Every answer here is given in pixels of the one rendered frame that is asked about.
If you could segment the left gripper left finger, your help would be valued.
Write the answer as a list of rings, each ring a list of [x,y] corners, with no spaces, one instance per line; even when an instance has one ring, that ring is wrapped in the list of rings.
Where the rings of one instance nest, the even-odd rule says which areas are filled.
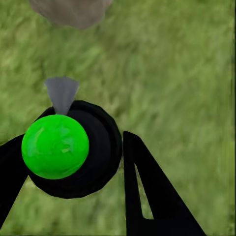
[[[21,153],[23,137],[0,146],[0,229],[28,176]]]

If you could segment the pesticide atomizer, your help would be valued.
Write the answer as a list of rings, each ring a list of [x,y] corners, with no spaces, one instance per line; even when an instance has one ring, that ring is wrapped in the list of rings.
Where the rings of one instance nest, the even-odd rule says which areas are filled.
[[[116,121],[100,106],[74,101],[80,83],[45,80],[52,107],[24,134],[21,153],[28,176],[51,196],[83,198],[102,189],[123,158]]]

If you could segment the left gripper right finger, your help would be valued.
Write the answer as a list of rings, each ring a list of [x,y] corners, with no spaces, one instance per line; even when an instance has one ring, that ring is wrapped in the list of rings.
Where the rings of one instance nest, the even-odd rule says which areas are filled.
[[[127,236],[206,236],[142,139],[123,132]],[[142,214],[137,165],[154,220]]]

